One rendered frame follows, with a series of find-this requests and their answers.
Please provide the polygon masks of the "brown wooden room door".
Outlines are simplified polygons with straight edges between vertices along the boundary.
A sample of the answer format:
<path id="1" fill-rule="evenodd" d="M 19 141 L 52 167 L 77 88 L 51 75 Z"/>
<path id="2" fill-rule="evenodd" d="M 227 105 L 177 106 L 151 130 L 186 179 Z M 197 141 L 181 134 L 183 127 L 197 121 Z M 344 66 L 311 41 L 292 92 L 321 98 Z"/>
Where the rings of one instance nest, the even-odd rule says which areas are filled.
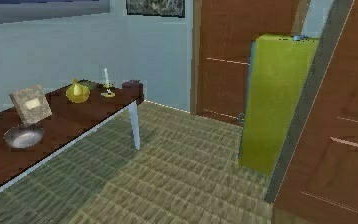
<path id="1" fill-rule="evenodd" d="M 244 116 L 251 44 L 301 33 L 311 0 L 193 0 L 194 115 L 237 125 Z"/>

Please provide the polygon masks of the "white candle on brass holder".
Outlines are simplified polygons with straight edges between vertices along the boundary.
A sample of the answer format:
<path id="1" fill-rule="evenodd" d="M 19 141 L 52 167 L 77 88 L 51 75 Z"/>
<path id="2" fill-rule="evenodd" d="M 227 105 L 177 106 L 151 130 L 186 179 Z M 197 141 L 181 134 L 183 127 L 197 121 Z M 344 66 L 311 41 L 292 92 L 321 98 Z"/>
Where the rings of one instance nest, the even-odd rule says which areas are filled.
<path id="1" fill-rule="evenodd" d="M 111 90 L 111 88 L 113 87 L 113 85 L 110 83 L 110 80 L 109 80 L 109 74 L 108 74 L 108 70 L 107 68 L 104 68 L 104 76 L 105 76 L 105 83 L 103 84 L 103 87 L 106 89 L 105 92 L 101 93 L 101 95 L 103 97 L 107 97 L 107 98 L 112 98 L 112 97 L 115 97 L 116 94 L 115 92 L 113 92 Z"/>

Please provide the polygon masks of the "green fridge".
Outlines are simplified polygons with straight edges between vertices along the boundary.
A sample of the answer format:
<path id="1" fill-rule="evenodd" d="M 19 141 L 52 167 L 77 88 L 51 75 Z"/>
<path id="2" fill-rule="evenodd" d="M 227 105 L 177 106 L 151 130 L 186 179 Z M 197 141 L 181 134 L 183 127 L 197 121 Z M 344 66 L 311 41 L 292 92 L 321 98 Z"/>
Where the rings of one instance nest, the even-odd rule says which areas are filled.
<path id="1" fill-rule="evenodd" d="M 281 151 L 317 38 L 265 34 L 251 48 L 239 164 L 268 176 Z"/>

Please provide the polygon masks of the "yellow onion-shaped vase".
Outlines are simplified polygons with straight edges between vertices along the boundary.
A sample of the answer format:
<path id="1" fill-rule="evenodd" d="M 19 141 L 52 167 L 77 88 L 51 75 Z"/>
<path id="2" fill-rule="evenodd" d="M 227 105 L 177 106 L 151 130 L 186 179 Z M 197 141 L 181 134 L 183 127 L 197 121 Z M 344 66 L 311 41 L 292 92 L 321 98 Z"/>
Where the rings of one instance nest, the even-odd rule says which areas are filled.
<path id="1" fill-rule="evenodd" d="M 76 79 L 73 80 L 70 87 L 66 90 L 66 97 L 73 103 L 83 103 L 90 96 L 90 89 L 80 84 Z"/>

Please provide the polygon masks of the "dark brown wooden table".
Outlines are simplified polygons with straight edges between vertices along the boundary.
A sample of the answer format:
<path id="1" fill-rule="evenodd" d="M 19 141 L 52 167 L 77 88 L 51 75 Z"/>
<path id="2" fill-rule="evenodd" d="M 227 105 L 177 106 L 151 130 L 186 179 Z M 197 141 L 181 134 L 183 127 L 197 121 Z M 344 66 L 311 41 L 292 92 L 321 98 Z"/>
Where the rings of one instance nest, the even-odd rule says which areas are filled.
<path id="1" fill-rule="evenodd" d="M 143 84 L 128 81 L 106 98 L 103 85 L 92 84 L 89 98 L 75 104 L 66 97 L 64 87 L 46 95 L 52 115 L 40 122 L 42 140 L 27 149 L 14 149 L 4 140 L 8 131 L 20 124 L 14 108 L 0 112 L 0 193 L 58 154 L 97 131 L 124 110 L 130 114 L 135 147 L 140 147 L 137 106 L 143 102 Z"/>

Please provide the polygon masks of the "grey framed book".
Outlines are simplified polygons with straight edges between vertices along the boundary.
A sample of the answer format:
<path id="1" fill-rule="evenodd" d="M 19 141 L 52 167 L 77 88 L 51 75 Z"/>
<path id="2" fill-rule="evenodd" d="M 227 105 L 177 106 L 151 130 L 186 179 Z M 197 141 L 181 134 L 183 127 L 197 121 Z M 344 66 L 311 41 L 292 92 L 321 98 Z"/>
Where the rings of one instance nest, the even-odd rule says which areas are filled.
<path id="1" fill-rule="evenodd" d="M 52 115 L 43 87 L 34 85 L 9 94 L 25 126 L 30 126 Z"/>

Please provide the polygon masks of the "dark framed wall picture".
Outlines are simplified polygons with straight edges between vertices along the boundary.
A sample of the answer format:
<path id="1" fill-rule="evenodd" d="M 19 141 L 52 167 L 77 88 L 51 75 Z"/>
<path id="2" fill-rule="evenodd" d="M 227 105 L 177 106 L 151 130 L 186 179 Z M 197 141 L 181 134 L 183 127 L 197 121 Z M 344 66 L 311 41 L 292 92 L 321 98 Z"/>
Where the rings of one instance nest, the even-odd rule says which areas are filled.
<path id="1" fill-rule="evenodd" d="M 126 0 L 128 15 L 185 17 L 185 0 Z"/>

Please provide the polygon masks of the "blue grey framed wall picture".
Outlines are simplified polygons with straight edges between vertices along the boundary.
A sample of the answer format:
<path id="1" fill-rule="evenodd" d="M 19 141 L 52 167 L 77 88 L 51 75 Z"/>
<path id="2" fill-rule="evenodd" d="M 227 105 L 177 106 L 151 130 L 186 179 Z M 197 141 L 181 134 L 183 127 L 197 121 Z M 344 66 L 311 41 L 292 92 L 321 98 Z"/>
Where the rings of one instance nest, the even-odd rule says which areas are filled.
<path id="1" fill-rule="evenodd" d="M 110 12 L 110 0 L 0 0 L 0 24 Z"/>

